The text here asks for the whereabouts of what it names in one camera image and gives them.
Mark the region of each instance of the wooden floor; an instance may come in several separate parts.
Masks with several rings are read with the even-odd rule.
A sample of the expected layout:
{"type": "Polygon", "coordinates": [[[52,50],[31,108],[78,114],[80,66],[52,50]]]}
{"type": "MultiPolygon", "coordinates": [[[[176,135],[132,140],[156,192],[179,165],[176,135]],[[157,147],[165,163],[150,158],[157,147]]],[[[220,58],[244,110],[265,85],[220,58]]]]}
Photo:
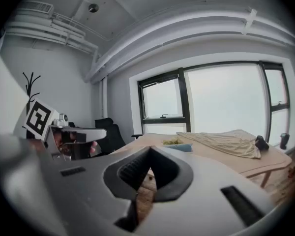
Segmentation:
{"type": "MultiPolygon", "coordinates": [[[[292,163],[289,168],[272,172],[265,185],[265,191],[269,193],[276,205],[295,193],[295,173],[289,177],[289,169],[295,167],[295,150],[289,154],[292,163]]],[[[260,186],[264,175],[250,178],[251,181],[260,186]]],[[[148,215],[153,206],[153,196],[156,192],[155,179],[147,176],[138,190],[137,213],[139,223],[148,215]]]]}

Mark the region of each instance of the camera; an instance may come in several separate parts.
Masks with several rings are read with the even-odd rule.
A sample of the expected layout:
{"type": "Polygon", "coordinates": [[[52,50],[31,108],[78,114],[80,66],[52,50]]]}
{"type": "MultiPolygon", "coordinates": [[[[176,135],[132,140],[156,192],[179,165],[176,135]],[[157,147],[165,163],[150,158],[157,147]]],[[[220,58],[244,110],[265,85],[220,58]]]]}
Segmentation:
{"type": "Polygon", "coordinates": [[[66,114],[59,114],[59,119],[53,120],[53,125],[57,127],[66,127],[68,124],[68,116],[66,114]]]}

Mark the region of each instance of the chair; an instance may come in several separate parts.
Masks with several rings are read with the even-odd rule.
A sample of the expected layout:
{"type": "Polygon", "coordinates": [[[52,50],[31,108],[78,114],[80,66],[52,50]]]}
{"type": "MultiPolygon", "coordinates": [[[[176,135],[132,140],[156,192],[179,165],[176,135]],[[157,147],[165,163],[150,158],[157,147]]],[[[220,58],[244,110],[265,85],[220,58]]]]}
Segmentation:
{"type": "Polygon", "coordinates": [[[126,145],[121,137],[118,125],[114,124],[111,118],[95,120],[95,128],[103,128],[107,131],[107,136],[97,141],[103,154],[110,154],[126,145]]]}

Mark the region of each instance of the blue item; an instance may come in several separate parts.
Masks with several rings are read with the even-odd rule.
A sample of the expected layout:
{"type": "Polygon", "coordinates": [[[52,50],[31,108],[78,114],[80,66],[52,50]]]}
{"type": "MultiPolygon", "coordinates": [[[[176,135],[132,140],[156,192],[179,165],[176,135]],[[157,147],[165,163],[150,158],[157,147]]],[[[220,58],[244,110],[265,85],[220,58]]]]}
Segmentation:
{"type": "Polygon", "coordinates": [[[170,145],[164,145],[164,147],[167,148],[173,148],[180,150],[182,152],[192,152],[192,144],[170,144],[170,145]]]}

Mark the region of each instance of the window frame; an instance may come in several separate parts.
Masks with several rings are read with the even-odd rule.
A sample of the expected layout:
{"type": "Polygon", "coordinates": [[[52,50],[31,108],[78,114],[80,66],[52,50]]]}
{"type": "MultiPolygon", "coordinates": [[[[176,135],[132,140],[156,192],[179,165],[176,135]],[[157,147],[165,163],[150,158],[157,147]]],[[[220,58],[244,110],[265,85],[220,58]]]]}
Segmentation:
{"type": "Polygon", "coordinates": [[[218,66],[218,65],[232,65],[232,64],[256,64],[259,65],[259,69],[262,71],[261,76],[262,80],[265,83],[265,94],[266,94],[266,105],[267,105],[267,121],[266,121],[266,132],[265,132],[265,140],[269,142],[270,133],[271,133],[271,125],[272,125],[272,113],[282,110],[288,109],[288,120],[287,120],[287,130],[289,130],[290,124],[290,94],[289,88],[287,84],[287,79],[284,72],[284,67],[280,63],[273,63],[267,61],[248,61],[248,60],[240,60],[240,61],[223,61],[223,62],[214,62],[214,63],[207,63],[201,65],[194,65],[184,68],[179,68],[167,73],[163,73],[142,81],[138,81],[138,90],[139,90],[139,105],[140,105],[140,118],[141,118],[141,126],[142,131],[144,130],[144,124],[153,124],[153,123],[186,123],[186,131],[191,132],[191,125],[190,125],[190,110],[189,110],[189,100],[187,94],[187,86],[186,80],[184,76],[184,71],[205,68],[210,66],[218,66]],[[271,93],[269,88],[268,79],[266,76],[266,70],[278,70],[282,73],[285,93],[287,102],[284,104],[279,104],[276,106],[271,105],[271,93]],[[178,118],[157,118],[157,119],[146,119],[145,118],[145,108],[144,108],[144,96],[143,96],[143,88],[147,86],[152,86],[156,83],[161,83],[173,79],[178,79],[179,83],[179,90],[180,90],[180,98],[181,98],[181,107],[182,107],[182,117],[178,118]]]}

